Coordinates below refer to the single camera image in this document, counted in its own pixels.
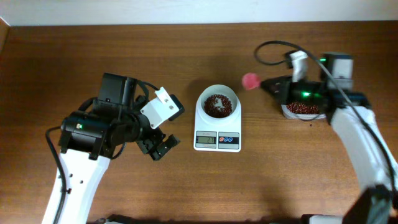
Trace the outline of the pink measuring scoop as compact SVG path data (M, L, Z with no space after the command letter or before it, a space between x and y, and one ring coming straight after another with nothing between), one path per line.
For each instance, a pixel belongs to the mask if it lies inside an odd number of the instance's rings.
M245 90L253 90L259 88L261 79L255 73L247 73L242 77L242 86Z

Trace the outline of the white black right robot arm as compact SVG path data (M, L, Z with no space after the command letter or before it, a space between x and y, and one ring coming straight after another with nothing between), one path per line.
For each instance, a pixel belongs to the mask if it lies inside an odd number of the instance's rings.
M322 72L320 82L305 79L297 70L309 58L304 51L287 56L294 73L261 82L278 103L315 105L325 114L328 124L343 143L361 193L341 217L303 215L302 223L397 223L391 212L397 210L397 162L376 123L366 96L353 92L353 57L342 53L325 53L317 60Z

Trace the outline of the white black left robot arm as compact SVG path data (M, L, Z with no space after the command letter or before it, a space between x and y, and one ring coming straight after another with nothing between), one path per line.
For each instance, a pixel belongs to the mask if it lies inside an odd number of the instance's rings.
M160 87L149 98L151 83L131 77L105 73L98 96L86 100L67 116L57 151L46 141L57 165L52 193L43 223L86 223L96 190L112 160L126 144L134 142L154 161L163 158L179 144L174 135L166 136L159 126L173 121L185 108L175 95Z

